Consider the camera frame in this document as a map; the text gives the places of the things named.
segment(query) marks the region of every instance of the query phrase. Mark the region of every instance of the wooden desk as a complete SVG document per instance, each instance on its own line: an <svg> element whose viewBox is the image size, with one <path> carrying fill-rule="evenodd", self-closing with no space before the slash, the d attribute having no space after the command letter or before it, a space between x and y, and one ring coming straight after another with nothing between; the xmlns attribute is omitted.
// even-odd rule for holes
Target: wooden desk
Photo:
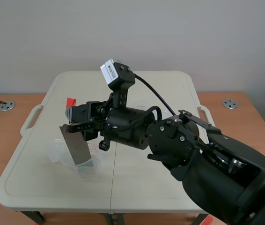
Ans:
<svg viewBox="0 0 265 225"><path fill-rule="evenodd" d="M44 94L35 95L0 95L0 100L16 102L11 111L0 111L0 175L16 149L20 139L20 128L31 109L39 104ZM213 116L215 124L222 132L245 144L255 148L265 155L265 122L258 114L251 101L244 93L218 92L198 93L200 102L206 106ZM232 98L239 107L229 110L222 106L221 101ZM163 213L136 213L125 215L126 225L170 224L190 225L194 214L163 214ZM91 213L44 213L47 225L63 224L106 224L102 215ZM0 206L0 225L31 225L33 222L22 215ZM213 225L223 223L214 218Z"/></svg>

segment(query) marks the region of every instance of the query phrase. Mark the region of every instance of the red object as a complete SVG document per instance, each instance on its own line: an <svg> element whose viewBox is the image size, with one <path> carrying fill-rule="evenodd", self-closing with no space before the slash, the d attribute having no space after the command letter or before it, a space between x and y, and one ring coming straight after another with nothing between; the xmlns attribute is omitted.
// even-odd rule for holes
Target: red object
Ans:
<svg viewBox="0 0 265 225"><path fill-rule="evenodd" d="M207 216L201 225L211 225L212 222L213 222L213 218L211 218L210 216Z"/></svg>
<svg viewBox="0 0 265 225"><path fill-rule="evenodd" d="M76 99L73 98L67 98L66 108L74 106L76 104Z"/></svg>

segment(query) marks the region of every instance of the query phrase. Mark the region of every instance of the black robotic arm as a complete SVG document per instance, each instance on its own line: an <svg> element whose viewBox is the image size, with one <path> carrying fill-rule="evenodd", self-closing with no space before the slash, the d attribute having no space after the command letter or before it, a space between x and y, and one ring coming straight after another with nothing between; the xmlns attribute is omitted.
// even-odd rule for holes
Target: black robotic arm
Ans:
<svg viewBox="0 0 265 225"><path fill-rule="evenodd" d="M265 224L265 156L185 110L175 115L144 80L173 116L162 120L157 106L147 111L126 107L128 88L142 79L113 59L101 71L113 93L105 102L68 108L64 132L82 132L85 141L100 132L104 151L110 141L142 150L149 145L148 159L163 163L203 210L228 225ZM200 139L197 125L206 130L209 143Z"/></svg>

